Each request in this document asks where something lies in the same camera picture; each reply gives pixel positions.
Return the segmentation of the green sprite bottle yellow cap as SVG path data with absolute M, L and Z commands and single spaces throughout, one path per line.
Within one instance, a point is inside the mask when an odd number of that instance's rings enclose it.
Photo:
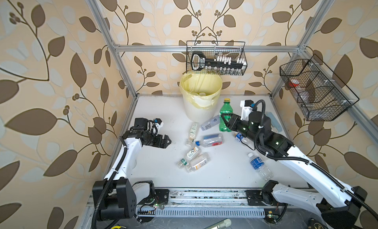
M 233 113 L 233 108 L 230 105 L 230 99 L 229 98 L 224 99 L 223 106 L 220 109 L 220 114 L 221 113 Z M 219 130 L 221 132 L 231 132 L 231 130 L 221 130 L 220 126 L 221 126 L 221 124 L 219 124 Z

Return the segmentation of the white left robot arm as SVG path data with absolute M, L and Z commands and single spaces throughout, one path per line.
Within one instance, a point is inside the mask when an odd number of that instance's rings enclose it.
M 100 221 L 110 220 L 107 226 L 110 229 L 121 219 L 136 217 L 137 205 L 142 201 L 148 204 L 158 202 L 151 180 L 132 184 L 129 177 L 142 147 L 165 149 L 172 143 L 171 139 L 167 135 L 136 129 L 126 131 L 119 140 L 122 146 L 114 165 L 104 180 L 95 182 L 92 189 L 95 207 L 92 229 L 96 229 Z

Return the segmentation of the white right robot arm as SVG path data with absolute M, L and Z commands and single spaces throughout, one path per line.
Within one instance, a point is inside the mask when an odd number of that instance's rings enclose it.
M 253 141 L 256 151 L 277 161 L 297 173 L 316 193 L 291 188 L 269 180 L 261 189 L 259 200 L 266 205 L 275 202 L 300 207 L 320 216 L 333 229 L 356 229 L 360 209 L 364 207 L 374 218 L 377 213 L 365 203 L 367 192 L 336 179 L 321 166 L 310 160 L 285 136 L 271 130 L 271 120 L 260 111 L 252 111 L 249 119 L 242 120 L 229 114 L 226 126 Z

